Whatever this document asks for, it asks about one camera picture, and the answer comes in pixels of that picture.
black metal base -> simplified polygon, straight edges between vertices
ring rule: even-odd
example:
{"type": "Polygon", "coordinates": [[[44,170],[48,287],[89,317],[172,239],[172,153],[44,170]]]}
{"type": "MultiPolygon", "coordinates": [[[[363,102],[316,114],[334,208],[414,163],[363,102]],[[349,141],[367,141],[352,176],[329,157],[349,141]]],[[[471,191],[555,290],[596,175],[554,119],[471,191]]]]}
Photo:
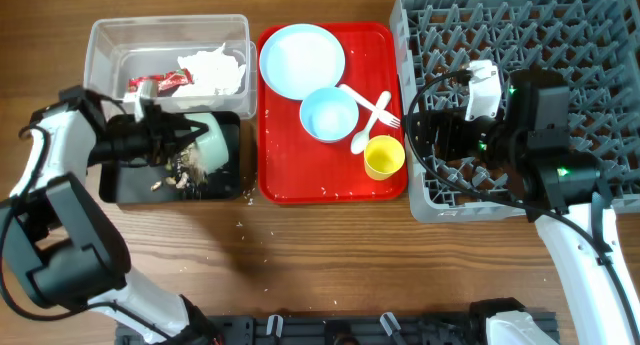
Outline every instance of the black metal base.
{"type": "MultiPolygon", "coordinates": [[[[553,340],[559,340],[556,315],[552,312],[531,313],[534,321],[553,340]]],[[[224,334],[225,345],[275,345],[266,335],[267,319],[250,316],[213,316],[209,320],[224,334]]],[[[393,345],[379,317],[294,318],[285,317],[281,345],[333,345],[328,329],[335,322],[346,322],[361,345],[393,345]]],[[[421,317],[398,318],[400,333],[408,345],[476,345],[465,340],[469,316],[464,312],[431,313],[421,317]]],[[[116,345],[143,345],[133,330],[118,325],[116,345]]],[[[208,345],[203,339],[188,345],[208,345]]]]}

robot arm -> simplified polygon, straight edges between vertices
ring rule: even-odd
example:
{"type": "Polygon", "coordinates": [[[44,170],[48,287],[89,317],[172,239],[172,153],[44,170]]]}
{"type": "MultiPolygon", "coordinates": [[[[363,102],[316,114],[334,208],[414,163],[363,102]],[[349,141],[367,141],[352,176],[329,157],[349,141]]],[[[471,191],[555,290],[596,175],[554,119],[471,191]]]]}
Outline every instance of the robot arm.
{"type": "Polygon", "coordinates": [[[11,197],[0,203],[0,218],[7,219],[8,226],[2,255],[31,301],[42,308],[59,305],[71,312],[101,312],[136,330],[148,343],[169,342],[168,338],[171,343],[200,337],[211,341],[215,328],[197,307],[131,267],[124,239],[84,188],[88,166],[134,159],[164,165],[208,128],[164,113],[144,99],[136,118],[107,123],[103,99],[76,87],[61,93],[58,104],[33,114],[31,124],[45,133],[32,130],[34,145],[24,176],[11,197]],[[34,173],[41,154],[44,161],[34,173]],[[28,196],[18,201],[23,193],[28,196]],[[67,239],[44,249],[36,245],[60,226],[67,239]]]}
{"type": "MultiPolygon", "coordinates": [[[[509,190],[521,202],[501,203],[527,204],[519,207],[527,210],[529,221],[535,221],[558,269],[580,343],[637,342],[640,304],[617,240],[610,206],[613,196],[599,160],[589,153],[570,151],[566,82],[548,70],[512,72],[504,120],[496,120],[501,99],[497,68],[484,60],[472,61],[467,69],[449,76],[457,76],[469,87],[466,114],[451,110],[420,114],[420,122],[428,126],[419,128],[417,144],[408,131],[416,157],[436,151],[444,161],[476,157],[488,169],[504,170],[509,175],[509,190]],[[560,216],[541,216],[533,209],[552,210],[560,216]]],[[[409,120],[408,126],[416,127],[416,120],[409,120]]],[[[491,201],[489,196],[483,200],[491,201]]],[[[485,316],[478,340],[548,343],[544,333],[533,329],[523,314],[511,313],[513,310],[517,309],[485,316]]]]}

wood grain surface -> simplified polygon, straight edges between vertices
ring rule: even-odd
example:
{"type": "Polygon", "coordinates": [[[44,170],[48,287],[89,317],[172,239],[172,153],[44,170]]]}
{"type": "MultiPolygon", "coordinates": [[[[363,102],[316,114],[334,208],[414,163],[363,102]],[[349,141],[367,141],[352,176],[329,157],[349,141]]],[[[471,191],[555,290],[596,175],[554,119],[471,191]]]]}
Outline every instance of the wood grain surface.
{"type": "MultiPolygon", "coordinates": [[[[30,114],[60,89],[82,82],[92,24],[102,18],[241,13],[257,40],[294,22],[388,23],[394,0],[0,0],[0,193],[22,174],[29,142],[17,139],[30,114]]],[[[250,139],[253,124],[243,124],[250,139]]],[[[245,188],[255,159],[244,144],[245,188]]],[[[97,199],[99,168],[87,187],[97,199]]],[[[340,205],[103,204],[129,244],[133,263],[205,313],[294,315],[419,314],[464,310],[469,302],[513,296],[556,311],[563,344],[576,337],[558,275],[535,227],[522,218],[420,224],[409,199],[340,205]]],[[[619,216],[632,277],[640,280],[639,215],[619,216]]],[[[28,306],[9,276],[12,292],[28,306]]],[[[58,323],[23,320],[0,305],[0,344],[111,344],[115,324],[97,314],[58,323]]]]}

gray dish rack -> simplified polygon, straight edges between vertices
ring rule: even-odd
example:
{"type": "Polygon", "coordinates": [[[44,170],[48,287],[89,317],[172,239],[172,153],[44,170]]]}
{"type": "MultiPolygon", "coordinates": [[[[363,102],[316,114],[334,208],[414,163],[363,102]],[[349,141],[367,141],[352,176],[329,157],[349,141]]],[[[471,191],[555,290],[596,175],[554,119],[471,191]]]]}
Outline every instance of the gray dish rack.
{"type": "MultiPolygon", "coordinates": [[[[390,27],[404,111],[426,81],[471,60],[493,60],[503,82],[513,70],[555,69],[571,89],[571,145],[602,160],[616,212],[639,212],[638,24],[636,0],[396,0],[390,27]]],[[[466,106],[468,95],[447,85],[434,87],[420,101],[427,109],[442,109],[466,106]]],[[[505,104],[503,94],[501,106],[505,104]]],[[[418,221],[486,221],[524,214],[464,198],[431,178],[412,153],[407,160],[411,212],[418,221]]],[[[450,181],[508,197],[507,175],[474,169],[472,158],[426,160],[450,181]]]]}

food wrapper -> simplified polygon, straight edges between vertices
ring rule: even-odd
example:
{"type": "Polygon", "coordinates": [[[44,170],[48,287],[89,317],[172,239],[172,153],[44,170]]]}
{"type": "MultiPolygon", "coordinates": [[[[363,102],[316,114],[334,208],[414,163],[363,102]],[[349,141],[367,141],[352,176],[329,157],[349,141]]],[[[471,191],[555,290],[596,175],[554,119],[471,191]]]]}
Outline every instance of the food wrapper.
{"type": "Polygon", "coordinates": [[[138,86],[145,80],[155,80],[158,82],[158,92],[169,90],[176,86],[193,84],[193,77],[187,69],[170,71],[164,75],[142,76],[129,80],[128,90],[130,93],[138,91],[138,86]]]}

